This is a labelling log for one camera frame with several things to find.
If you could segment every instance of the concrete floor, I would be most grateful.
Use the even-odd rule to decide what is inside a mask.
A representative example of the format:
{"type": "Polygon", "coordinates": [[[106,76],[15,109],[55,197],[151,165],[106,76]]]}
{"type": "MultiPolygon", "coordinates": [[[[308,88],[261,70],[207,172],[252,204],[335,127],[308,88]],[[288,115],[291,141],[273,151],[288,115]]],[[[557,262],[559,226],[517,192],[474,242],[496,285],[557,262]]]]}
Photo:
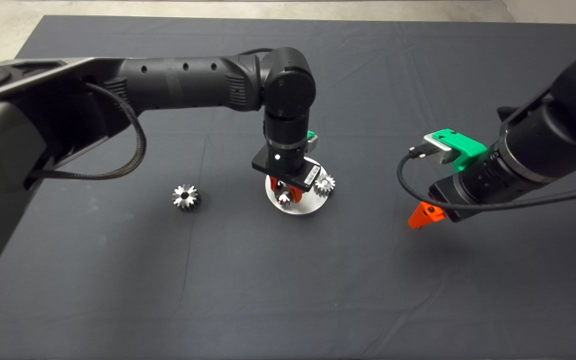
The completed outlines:
{"type": "Polygon", "coordinates": [[[0,61],[17,54],[44,15],[576,23],[576,0],[0,0],[0,61]]]}

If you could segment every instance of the sticker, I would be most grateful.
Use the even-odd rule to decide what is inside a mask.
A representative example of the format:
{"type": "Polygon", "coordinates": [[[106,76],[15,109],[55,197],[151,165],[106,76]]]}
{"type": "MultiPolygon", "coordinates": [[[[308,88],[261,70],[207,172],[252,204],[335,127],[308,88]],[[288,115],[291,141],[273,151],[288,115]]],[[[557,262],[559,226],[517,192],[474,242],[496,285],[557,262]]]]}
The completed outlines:
{"type": "Polygon", "coordinates": [[[322,167],[318,165],[313,166],[308,176],[306,176],[306,180],[304,180],[304,183],[306,183],[306,185],[310,185],[311,183],[313,183],[313,180],[315,180],[315,177],[320,172],[321,168],[322,167]]]}

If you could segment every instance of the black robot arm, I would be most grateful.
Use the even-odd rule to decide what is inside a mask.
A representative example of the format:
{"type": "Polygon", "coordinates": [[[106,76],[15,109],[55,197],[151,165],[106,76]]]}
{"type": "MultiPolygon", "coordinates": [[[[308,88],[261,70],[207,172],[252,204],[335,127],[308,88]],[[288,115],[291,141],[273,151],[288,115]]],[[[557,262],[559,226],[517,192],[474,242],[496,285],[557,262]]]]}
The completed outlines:
{"type": "Polygon", "coordinates": [[[0,63],[0,254],[41,178],[105,180],[134,170],[146,151],[137,116],[146,110],[265,107],[259,171],[307,191],[304,159],[315,82],[304,55],[167,59],[42,59],[0,63]],[[82,175],[62,165],[135,125],[139,146],[121,169],[82,175]]]}
{"type": "Polygon", "coordinates": [[[416,198],[441,207],[453,222],[478,212],[576,199],[570,191],[513,201],[576,171],[576,61],[526,105],[498,113],[499,139],[466,169],[433,183],[430,199],[416,198]]]}

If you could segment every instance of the green bracket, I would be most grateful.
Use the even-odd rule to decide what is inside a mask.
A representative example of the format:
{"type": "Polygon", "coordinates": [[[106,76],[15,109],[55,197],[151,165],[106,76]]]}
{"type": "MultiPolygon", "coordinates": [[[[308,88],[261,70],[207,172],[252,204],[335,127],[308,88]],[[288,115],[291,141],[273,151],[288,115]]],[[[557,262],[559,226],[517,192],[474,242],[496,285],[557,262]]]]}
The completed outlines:
{"type": "Polygon", "coordinates": [[[459,157],[452,162],[455,173],[466,169],[479,155],[486,153],[486,146],[468,136],[452,129],[443,129],[432,133],[432,138],[450,146],[459,152],[459,157]]]}

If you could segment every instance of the gear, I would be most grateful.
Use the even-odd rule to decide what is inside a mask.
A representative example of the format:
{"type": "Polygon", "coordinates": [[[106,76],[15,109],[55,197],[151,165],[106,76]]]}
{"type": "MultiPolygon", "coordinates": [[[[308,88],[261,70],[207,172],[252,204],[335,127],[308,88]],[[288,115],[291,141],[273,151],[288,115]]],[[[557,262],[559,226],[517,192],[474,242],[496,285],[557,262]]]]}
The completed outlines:
{"type": "Polygon", "coordinates": [[[174,189],[172,194],[173,204],[180,208],[182,212],[189,212],[202,203],[202,196],[192,185],[183,184],[174,189]]]}
{"type": "Polygon", "coordinates": [[[294,200],[290,187],[281,181],[277,181],[277,185],[274,187],[274,198],[282,207],[287,207],[294,200]]]}
{"type": "Polygon", "coordinates": [[[330,193],[335,189],[335,180],[332,176],[322,171],[315,180],[313,189],[318,196],[330,196],[330,193]]]}

